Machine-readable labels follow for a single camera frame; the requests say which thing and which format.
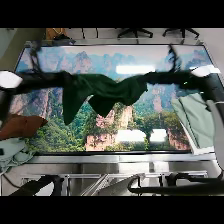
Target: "black border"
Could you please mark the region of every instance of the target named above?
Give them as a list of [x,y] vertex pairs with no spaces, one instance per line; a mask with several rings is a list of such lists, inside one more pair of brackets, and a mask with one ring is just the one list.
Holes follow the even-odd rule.
[[[104,46],[105,44],[92,44],[92,45],[69,45],[66,47],[76,47],[76,46]],[[169,45],[169,44],[106,44],[106,46],[113,46],[113,45]],[[206,51],[210,61],[213,64],[213,61],[210,57],[210,55],[207,52],[207,49],[204,45],[193,45],[193,44],[172,44],[172,45],[180,45],[180,46],[201,46],[204,47],[204,50]],[[63,47],[65,45],[52,45],[52,46],[41,46],[41,47]],[[16,66],[14,68],[14,72],[16,72],[16,69],[18,67],[18,64],[21,60],[21,57],[25,51],[26,48],[29,47],[24,47],[19,55],[19,58],[17,60]],[[159,150],[151,150],[151,151],[130,151],[130,152],[120,152],[120,151],[114,151],[114,152],[110,152],[110,151],[85,151],[85,152],[36,152],[35,156],[94,156],[94,155],[147,155],[147,154],[192,154],[191,150],[167,150],[167,151],[159,151]]]

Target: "mountain landscape print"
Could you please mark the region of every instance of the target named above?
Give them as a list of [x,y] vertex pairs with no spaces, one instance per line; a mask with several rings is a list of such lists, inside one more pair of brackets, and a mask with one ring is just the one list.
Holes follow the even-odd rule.
[[[212,64],[202,46],[175,45],[181,69]],[[116,81],[131,75],[119,74],[117,66],[153,66],[156,71],[171,68],[168,45],[108,45],[42,47],[38,54],[45,72],[65,70],[71,74],[103,74]],[[17,72],[31,69],[26,48]],[[115,104],[107,117],[101,117],[86,101],[71,124],[63,121],[62,89],[42,89],[15,96],[11,113],[38,115],[48,120],[35,137],[26,139],[31,150],[44,152],[74,151],[150,151],[190,150],[188,139],[174,113],[171,100],[185,96],[178,86],[149,85],[131,106]],[[164,141],[153,141],[163,130]]]

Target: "white floor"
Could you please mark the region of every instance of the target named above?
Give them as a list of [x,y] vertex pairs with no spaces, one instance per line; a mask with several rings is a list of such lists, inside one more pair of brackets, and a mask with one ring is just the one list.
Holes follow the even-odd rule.
[[[153,32],[153,38],[161,38],[165,28],[145,28]],[[217,67],[224,74],[224,28],[193,28],[200,33],[199,39],[203,40]],[[83,28],[86,39],[96,38],[97,33],[95,28]],[[73,39],[82,39],[83,34],[81,28],[66,28],[67,35]],[[117,38],[117,35],[122,32],[121,28],[98,28],[98,38]],[[180,37],[180,32],[168,32],[167,36]],[[134,37],[134,34],[127,34],[125,37]],[[194,38],[195,35],[186,31],[186,38]]]

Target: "office chair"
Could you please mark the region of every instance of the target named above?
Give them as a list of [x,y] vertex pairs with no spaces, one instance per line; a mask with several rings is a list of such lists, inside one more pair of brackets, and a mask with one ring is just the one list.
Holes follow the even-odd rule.
[[195,34],[196,38],[198,38],[198,36],[199,36],[199,33],[196,32],[195,30],[193,30],[192,28],[168,28],[163,33],[163,36],[165,37],[167,32],[173,31],[173,30],[180,30],[182,33],[182,38],[185,38],[185,30],[190,31],[191,33]]
[[136,38],[138,38],[138,33],[137,33],[137,32],[147,33],[147,34],[150,35],[150,36],[149,36],[150,38],[153,37],[153,33],[152,33],[152,32],[150,32],[150,31],[148,31],[148,30],[145,30],[145,29],[143,29],[143,28],[128,28],[127,30],[121,32],[121,33],[117,36],[117,38],[120,38],[121,36],[123,36],[123,35],[125,35],[125,34],[127,34],[127,33],[130,33],[130,32],[133,32],[133,33],[135,34],[135,37],[136,37]]

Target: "pale green towel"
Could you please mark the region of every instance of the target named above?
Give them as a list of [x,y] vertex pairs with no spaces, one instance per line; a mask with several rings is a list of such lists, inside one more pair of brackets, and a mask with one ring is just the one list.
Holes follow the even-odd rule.
[[9,167],[19,166],[30,160],[34,151],[28,151],[24,140],[19,138],[10,138],[0,141],[0,148],[4,155],[0,155],[1,172],[6,172]]
[[172,106],[198,148],[214,145],[212,114],[199,93],[172,100]]

